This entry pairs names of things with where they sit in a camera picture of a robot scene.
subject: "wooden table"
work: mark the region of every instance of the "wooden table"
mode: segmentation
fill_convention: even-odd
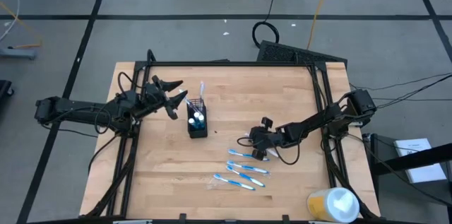
[[[108,100],[119,92],[117,74],[124,71],[132,76],[133,66],[132,62],[117,63]],[[329,63],[327,68],[336,101],[350,91],[347,73],[342,63]],[[319,130],[303,140],[300,159],[293,166],[273,156],[270,162],[263,163],[227,153],[228,148],[250,152],[250,148],[237,145],[236,139],[259,125],[262,117],[271,118],[273,127],[277,127],[302,121],[317,112],[306,68],[156,66],[150,71],[151,76],[158,75],[164,81],[184,80],[181,87],[189,90],[189,98],[198,97],[200,81],[204,81],[208,138],[189,138],[186,105],[180,105],[175,121],[164,110],[148,115],[141,125],[127,218],[177,219],[180,213],[186,213],[188,219],[281,220],[283,214],[291,220],[312,219],[307,209],[308,195],[329,187]],[[126,83],[124,80],[124,88],[130,87]],[[361,134],[355,128],[350,133]],[[99,136],[96,150],[111,137],[112,133]],[[352,138],[342,142],[350,184],[369,209],[379,215],[364,146]],[[118,147],[119,140],[93,163],[81,214],[91,210],[111,184]],[[292,161],[297,148],[280,153]],[[227,160],[269,170],[270,177],[252,174],[266,188],[249,191],[214,180],[213,174],[220,173],[249,184],[226,170]],[[115,213],[119,212],[122,188],[117,196]]]

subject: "floor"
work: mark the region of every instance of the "floor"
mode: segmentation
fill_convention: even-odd
[[[16,9],[16,0],[0,1]],[[270,0],[100,1],[97,11],[93,10],[96,0],[20,0],[20,14],[42,36],[44,45],[34,61],[0,59],[0,78],[13,81],[16,90],[0,116],[1,223],[16,222],[47,140],[48,131],[33,119],[36,100],[61,96],[66,89],[74,100],[103,102],[115,63],[144,60],[148,48],[159,61],[255,61],[258,50],[251,41],[251,28],[270,5]],[[317,2],[274,1],[272,13],[288,15],[270,19],[282,44],[306,47],[308,15]],[[429,0],[433,9],[427,9],[425,2],[325,0],[321,14],[334,16],[317,22],[311,49],[348,59],[349,78],[357,86],[376,88],[451,72],[452,51],[446,36],[452,35],[452,0]],[[1,10],[0,31],[10,21]],[[260,40],[273,39],[265,29],[258,29],[257,35]],[[1,46],[34,42],[27,30],[15,27]],[[71,89],[69,74],[74,63],[75,68],[79,65],[77,59],[80,67]],[[371,94],[396,98],[425,84]],[[415,98],[451,97],[452,81],[444,81]],[[452,102],[401,102],[379,110],[364,131],[393,138],[427,137],[439,146],[451,142],[451,112]],[[63,128],[94,133],[91,126],[79,124],[66,123]],[[94,147],[92,138],[58,133],[28,221],[78,215]],[[391,220],[448,223],[445,206],[400,198],[385,193],[383,187],[380,205],[383,216]]]

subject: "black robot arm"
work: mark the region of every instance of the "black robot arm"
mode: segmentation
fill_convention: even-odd
[[[125,136],[134,123],[152,112],[157,112],[161,107],[165,107],[168,116],[177,119],[175,110],[188,92],[184,91],[171,98],[167,97],[165,92],[174,90],[183,81],[164,82],[157,76],[153,76],[152,80],[153,83],[144,85],[144,98],[135,91],[128,90],[117,93],[116,97],[107,103],[73,101],[59,97],[38,100],[35,119],[43,125],[71,121],[103,126]]]
[[[340,103],[347,98],[347,104]],[[346,93],[337,102],[328,105],[323,111],[305,119],[303,122],[284,124],[271,132],[273,121],[267,117],[262,118],[263,126],[251,128],[249,138],[253,150],[253,157],[262,160],[267,148],[289,148],[299,144],[308,134],[325,126],[332,136],[341,136],[348,132],[348,125],[352,122],[362,122],[364,125],[374,115],[376,106],[366,90],[355,90]]]

